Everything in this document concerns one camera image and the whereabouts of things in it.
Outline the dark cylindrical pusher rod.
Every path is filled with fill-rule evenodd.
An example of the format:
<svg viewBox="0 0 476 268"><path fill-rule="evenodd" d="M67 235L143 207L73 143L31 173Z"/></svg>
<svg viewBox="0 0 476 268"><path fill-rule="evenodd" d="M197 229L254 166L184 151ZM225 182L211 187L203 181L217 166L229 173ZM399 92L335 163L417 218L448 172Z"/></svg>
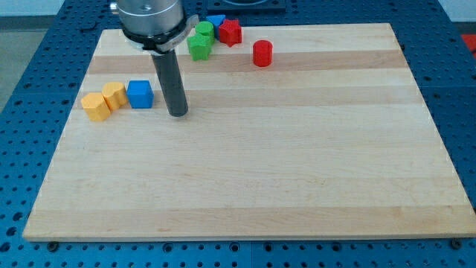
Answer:
<svg viewBox="0 0 476 268"><path fill-rule="evenodd" d="M169 114L181 117L187 114L188 104L174 50L153 54L152 61Z"/></svg>

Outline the black clamp ring mount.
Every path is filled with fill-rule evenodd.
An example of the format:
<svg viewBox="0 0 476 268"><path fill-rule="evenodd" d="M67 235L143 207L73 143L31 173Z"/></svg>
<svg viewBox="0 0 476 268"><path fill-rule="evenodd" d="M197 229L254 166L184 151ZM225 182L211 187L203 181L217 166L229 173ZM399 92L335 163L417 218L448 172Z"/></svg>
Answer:
<svg viewBox="0 0 476 268"><path fill-rule="evenodd" d="M154 36L140 35L122 26L124 36L138 49L167 54L177 45L186 40L192 29L199 23L199 16L192 15L182 19L172 30Z"/></svg>

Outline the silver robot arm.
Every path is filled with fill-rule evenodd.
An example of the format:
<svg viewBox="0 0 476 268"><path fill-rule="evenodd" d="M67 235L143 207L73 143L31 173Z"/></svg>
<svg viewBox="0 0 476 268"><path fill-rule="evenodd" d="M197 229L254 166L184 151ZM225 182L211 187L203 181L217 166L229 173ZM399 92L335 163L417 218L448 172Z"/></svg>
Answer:
<svg viewBox="0 0 476 268"><path fill-rule="evenodd" d="M115 0L109 9L118 16L131 44L151 55L169 114L186 115L188 103L175 49L198 25L199 17L188 16L181 0Z"/></svg>

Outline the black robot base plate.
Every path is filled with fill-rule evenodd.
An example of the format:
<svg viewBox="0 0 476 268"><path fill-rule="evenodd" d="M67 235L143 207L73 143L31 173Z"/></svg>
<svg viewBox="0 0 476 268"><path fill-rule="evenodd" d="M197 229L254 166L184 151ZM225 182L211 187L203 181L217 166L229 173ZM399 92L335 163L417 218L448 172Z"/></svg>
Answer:
<svg viewBox="0 0 476 268"><path fill-rule="evenodd" d="M286 0L207 0L207 11L283 11Z"/></svg>

